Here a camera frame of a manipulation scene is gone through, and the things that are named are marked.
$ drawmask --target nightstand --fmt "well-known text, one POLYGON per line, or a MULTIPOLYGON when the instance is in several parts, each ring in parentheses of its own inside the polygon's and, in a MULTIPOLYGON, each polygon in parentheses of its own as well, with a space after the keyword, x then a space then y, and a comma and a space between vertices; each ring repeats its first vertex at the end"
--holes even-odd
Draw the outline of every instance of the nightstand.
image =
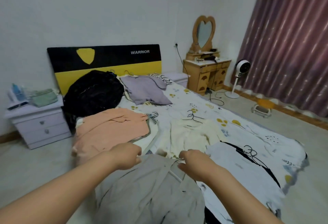
POLYGON ((34 149, 72 135, 61 109, 63 105, 63 97, 58 95, 58 101, 53 104, 41 108, 26 105, 7 110, 4 118, 14 124, 27 146, 34 149))
POLYGON ((207 87, 214 91, 222 89, 230 62, 230 59, 224 58, 220 58, 218 63, 210 60, 202 62, 184 60, 183 72, 190 76, 188 89, 202 96, 207 87))

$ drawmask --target wooden baseboard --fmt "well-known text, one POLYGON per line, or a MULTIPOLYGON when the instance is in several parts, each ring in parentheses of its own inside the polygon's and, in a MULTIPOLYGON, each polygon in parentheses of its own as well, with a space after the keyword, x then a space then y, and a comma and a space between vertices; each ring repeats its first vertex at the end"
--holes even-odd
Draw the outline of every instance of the wooden baseboard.
POLYGON ((10 141, 13 141, 16 139, 21 139, 21 138, 22 138, 22 136, 19 134, 18 131, 13 131, 11 133, 1 135, 0 136, 0 144, 10 142, 10 141))
MULTIPOLYGON (((226 86, 226 85, 223 86, 223 89, 228 90, 228 91, 231 91, 232 90, 231 87, 226 86)), ((258 98, 256 96, 250 95, 250 94, 246 94, 246 93, 244 93, 244 92, 242 92, 240 90, 235 90, 235 92, 237 94, 239 94, 241 97, 244 97, 246 99, 252 100, 254 102, 257 102, 257 100, 258 100, 258 98)), ((275 110, 278 110, 278 111, 280 111, 280 112, 282 112, 284 114, 288 114, 290 116, 293 116, 293 117, 295 117, 297 119, 300 119, 302 121, 305 121, 307 123, 310 123, 310 124, 312 124, 314 126, 317 126, 317 127, 322 128, 322 129, 328 130, 328 123, 327 122, 324 122, 322 120, 319 120, 319 119, 316 119, 316 118, 312 118, 312 117, 306 116, 304 114, 301 114, 299 112, 296 112, 296 111, 293 111, 293 110, 284 108, 283 106, 277 105, 277 104, 275 105, 274 109, 275 110)))

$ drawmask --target white standing fan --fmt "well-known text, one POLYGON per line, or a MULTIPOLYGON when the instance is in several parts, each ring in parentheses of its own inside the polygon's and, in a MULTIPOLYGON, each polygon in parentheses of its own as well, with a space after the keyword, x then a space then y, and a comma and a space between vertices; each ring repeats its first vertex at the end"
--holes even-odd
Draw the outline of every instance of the white standing fan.
POLYGON ((229 97, 229 98, 238 98, 239 97, 239 95, 234 92, 238 78, 241 76, 241 74, 248 72, 250 68, 251 68, 251 63, 248 62, 247 60, 241 60, 236 64, 236 80, 235 80, 234 86, 232 88, 232 91, 231 92, 227 91, 226 93, 224 93, 227 97, 229 97))

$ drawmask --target fan pole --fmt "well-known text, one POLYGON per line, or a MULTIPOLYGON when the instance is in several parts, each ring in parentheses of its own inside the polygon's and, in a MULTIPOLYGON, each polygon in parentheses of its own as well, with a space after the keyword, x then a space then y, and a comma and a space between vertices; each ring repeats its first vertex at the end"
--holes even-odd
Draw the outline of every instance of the fan pole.
POLYGON ((236 80, 235 80, 235 83, 234 83, 234 86, 232 87, 232 91, 227 91, 226 93, 224 93, 227 97, 229 98, 238 98, 239 95, 237 93, 235 93, 235 87, 237 85, 237 81, 238 81, 238 77, 236 77, 236 80))

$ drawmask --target tile floor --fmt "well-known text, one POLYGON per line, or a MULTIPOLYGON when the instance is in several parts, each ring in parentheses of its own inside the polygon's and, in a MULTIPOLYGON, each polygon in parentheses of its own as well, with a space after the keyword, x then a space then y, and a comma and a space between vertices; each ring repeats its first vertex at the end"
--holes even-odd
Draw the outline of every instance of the tile floor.
MULTIPOLYGON (((327 223, 328 131, 275 110, 264 119, 251 113, 254 102, 248 99, 229 99, 223 93, 217 96, 222 97, 224 108, 305 145, 310 166, 299 173, 296 185, 290 188, 282 220, 286 224, 327 223)), ((19 141, 1 144, 0 207, 72 169, 71 142, 68 138, 32 151, 19 141)), ((92 223, 93 209, 93 202, 87 199, 68 223, 92 223)))

